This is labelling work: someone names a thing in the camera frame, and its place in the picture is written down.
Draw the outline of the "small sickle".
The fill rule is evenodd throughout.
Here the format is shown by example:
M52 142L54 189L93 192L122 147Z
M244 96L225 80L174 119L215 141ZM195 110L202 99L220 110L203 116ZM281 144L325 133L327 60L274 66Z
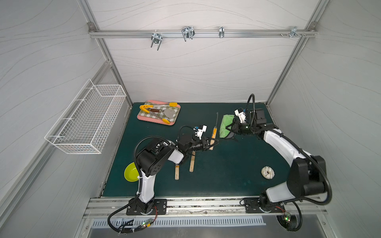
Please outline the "small sickle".
M180 165L176 164L175 165L175 180L179 180L179 179L180 179Z
M195 165L195 151L191 153L190 168L189 168L189 171L191 173L194 171L194 165Z
M213 129L213 132L212 132L212 136L211 136L211 140L215 140L216 139L216 135L217 135L217 124L218 124L218 112L216 113L216 123L215 123L215 127Z

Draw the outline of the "green and black rag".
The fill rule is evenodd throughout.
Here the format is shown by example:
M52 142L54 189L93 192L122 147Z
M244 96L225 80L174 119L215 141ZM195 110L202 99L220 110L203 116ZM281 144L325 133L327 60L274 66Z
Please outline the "green and black rag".
M224 115L220 125L219 137L221 139L233 139L235 133L230 131L232 123L234 121L234 115Z

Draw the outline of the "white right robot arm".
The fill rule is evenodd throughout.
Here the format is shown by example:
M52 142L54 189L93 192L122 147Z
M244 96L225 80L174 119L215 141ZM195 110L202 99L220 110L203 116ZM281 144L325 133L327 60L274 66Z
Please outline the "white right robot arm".
M288 163L287 180L266 189L259 197L259 207L269 212L277 203L306 200L327 205L332 200L332 187L323 157L313 156L288 138L278 126L268 123L262 109L237 109L232 124L226 127L235 134L251 134L272 146Z

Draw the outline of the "white frosted donut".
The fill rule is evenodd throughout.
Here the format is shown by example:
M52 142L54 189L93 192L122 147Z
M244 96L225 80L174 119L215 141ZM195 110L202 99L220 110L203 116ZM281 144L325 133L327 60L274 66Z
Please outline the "white frosted donut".
M273 168L271 168L270 166L263 167L261 169L261 174L265 179L268 179L268 180L273 179L275 177L275 172Z

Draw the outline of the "yellow-tipped steel tongs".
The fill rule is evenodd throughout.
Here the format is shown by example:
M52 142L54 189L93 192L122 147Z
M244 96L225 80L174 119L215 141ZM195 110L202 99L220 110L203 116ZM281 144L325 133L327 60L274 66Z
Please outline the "yellow-tipped steel tongs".
M180 108L181 107L176 102L140 105L140 110L142 112L150 115L152 118L161 120L165 125L170 125L172 123L172 120L176 117Z

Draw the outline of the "lime green bowl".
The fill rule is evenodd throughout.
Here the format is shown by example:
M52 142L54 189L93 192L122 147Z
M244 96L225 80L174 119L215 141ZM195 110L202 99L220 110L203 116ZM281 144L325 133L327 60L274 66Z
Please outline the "lime green bowl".
M139 180L139 172L134 162L130 163L124 170L124 178L128 182L136 182Z

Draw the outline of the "small metal hook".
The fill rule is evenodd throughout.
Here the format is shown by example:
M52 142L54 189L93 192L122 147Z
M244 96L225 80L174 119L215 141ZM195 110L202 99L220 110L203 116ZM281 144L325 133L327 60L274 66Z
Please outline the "small metal hook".
M225 28L223 26L219 27L219 38L224 38L225 35Z

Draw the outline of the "left metal hook clamp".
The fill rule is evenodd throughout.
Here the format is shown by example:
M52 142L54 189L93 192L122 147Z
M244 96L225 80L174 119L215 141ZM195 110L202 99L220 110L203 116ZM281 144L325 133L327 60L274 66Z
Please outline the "left metal hook clamp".
M157 45L157 50L160 49L161 43L162 43L163 37L159 33L153 33L151 36L151 48L153 45Z

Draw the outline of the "metal hook clamp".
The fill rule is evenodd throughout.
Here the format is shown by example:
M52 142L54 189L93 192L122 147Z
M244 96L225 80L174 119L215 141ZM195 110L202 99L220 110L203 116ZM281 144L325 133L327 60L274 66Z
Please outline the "metal hook clamp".
M157 50L160 49L161 43L162 43L163 37L159 33L153 33L151 36L151 48L153 45L157 45Z
M186 26L181 29L181 33L183 36L184 41L186 42L188 39L193 39L195 35L194 27L193 26Z

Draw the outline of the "middle metal hook clamp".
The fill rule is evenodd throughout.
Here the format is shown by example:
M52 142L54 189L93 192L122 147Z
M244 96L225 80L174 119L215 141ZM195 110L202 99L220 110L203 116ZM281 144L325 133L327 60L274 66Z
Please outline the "middle metal hook clamp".
M181 29L181 33L183 36L184 41L186 42L188 39L193 39L195 35L194 27L193 26L186 26Z

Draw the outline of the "wooden-handled steel spatula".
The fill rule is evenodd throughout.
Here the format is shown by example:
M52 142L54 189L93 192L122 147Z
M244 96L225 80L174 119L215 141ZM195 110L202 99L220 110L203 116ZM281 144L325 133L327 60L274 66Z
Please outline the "wooden-handled steel spatula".
M161 118L174 119L176 117L176 111L174 109L164 108L148 108L148 112Z

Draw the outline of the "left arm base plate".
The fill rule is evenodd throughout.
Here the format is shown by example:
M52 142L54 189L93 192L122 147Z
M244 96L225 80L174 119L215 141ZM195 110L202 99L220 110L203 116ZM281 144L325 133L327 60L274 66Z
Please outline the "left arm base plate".
M127 207L126 215L165 215L167 211L166 199L153 198L148 203L142 202L138 199L131 199Z

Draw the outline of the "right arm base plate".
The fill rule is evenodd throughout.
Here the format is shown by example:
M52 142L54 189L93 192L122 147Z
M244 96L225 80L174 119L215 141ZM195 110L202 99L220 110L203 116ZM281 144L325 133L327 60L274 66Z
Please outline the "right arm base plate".
M285 211L282 203L272 203L260 197L243 198L240 204L244 206L245 212L249 214L283 213Z

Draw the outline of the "right metal hook bracket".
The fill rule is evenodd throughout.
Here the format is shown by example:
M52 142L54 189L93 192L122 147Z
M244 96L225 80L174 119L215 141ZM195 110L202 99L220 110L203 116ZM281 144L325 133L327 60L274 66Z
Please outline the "right metal hook bracket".
M286 37L291 39L291 38L303 38L303 37L306 37L307 35L304 33L299 33L297 27L293 27L289 33L287 34L281 33L280 36L283 38Z

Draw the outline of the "aluminium top rail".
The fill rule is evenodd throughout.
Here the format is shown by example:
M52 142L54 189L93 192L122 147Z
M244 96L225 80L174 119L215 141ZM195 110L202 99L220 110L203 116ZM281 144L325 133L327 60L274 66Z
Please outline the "aluminium top rail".
M213 30L194 30L194 38L219 38L219 29ZM225 28L224 38L282 38L281 33L287 34L290 29L283 30L228 30ZM318 32L314 30L301 30L299 33L304 33L306 37L315 37ZM181 30L99 30L90 32L91 38L111 39L111 38L136 38L150 39L153 33L159 33L164 39L183 38Z

